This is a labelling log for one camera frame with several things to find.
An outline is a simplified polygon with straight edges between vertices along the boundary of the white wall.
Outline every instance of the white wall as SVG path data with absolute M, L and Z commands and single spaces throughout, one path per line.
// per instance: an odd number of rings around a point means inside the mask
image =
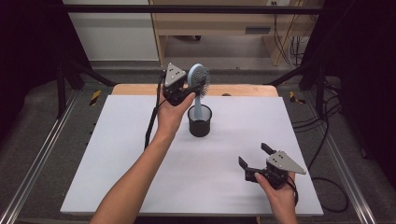
M 148 5 L 148 0 L 64 0 L 65 4 Z M 158 61 L 148 13 L 69 13 L 90 61 Z

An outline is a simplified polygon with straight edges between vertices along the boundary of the human arm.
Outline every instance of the human arm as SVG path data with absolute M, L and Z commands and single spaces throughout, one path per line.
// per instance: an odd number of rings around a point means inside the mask
M 194 94 L 191 94 L 180 105 L 172 106 L 161 95 L 160 102 L 163 103 L 158 110 L 158 128 L 152 141 L 101 201 L 91 223 L 134 223 L 193 98 Z
M 286 184 L 281 189 L 274 189 L 264 176 L 258 173 L 255 176 L 257 182 L 267 194 L 276 222 L 278 224 L 298 223 L 294 204 L 294 190 Z M 289 176 L 294 181 L 295 173 L 289 172 Z

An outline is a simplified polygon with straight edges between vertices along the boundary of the human hand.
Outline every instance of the human hand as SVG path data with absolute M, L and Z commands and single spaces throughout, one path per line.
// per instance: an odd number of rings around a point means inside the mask
M 165 100 L 163 96 L 163 88 L 160 94 L 160 108 L 158 109 L 158 129 L 157 133 L 165 134 L 165 136 L 175 137 L 186 110 L 191 106 L 195 93 L 191 93 L 184 99 L 180 105 L 173 106 Z
M 267 194 L 276 222 L 278 224 L 298 223 L 295 213 L 294 190 L 287 184 L 281 189 L 274 189 L 264 176 L 258 173 L 254 175 Z M 289 177 L 294 181 L 295 173 L 289 172 Z

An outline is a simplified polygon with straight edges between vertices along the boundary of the black mesh cup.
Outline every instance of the black mesh cup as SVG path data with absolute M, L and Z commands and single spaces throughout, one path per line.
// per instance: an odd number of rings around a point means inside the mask
M 210 120 L 212 119 L 212 110 L 207 105 L 202 105 L 202 118 L 195 118 L 195 105 L 190 107 L 187 115 L 189 117 L 190 133 L 195 137 L 207 136 L 210 132 Z

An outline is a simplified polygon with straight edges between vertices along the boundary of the brush bristles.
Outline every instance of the brush bristles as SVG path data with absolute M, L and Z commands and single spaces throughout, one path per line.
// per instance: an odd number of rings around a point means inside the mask
M 204 96 L 207 93 L 207 89 L 209 88 L 209 83 L 210 83 L 209 77 L 210 77 L 209 70 L 203 67 L 198 67 L 197 69 L 195 69 L 194 73 L 192 74 L 193 85 L 196 84 L 203 85 L 202 82 L 205 83 L 200 91 L 200 99 L 204 98 Z

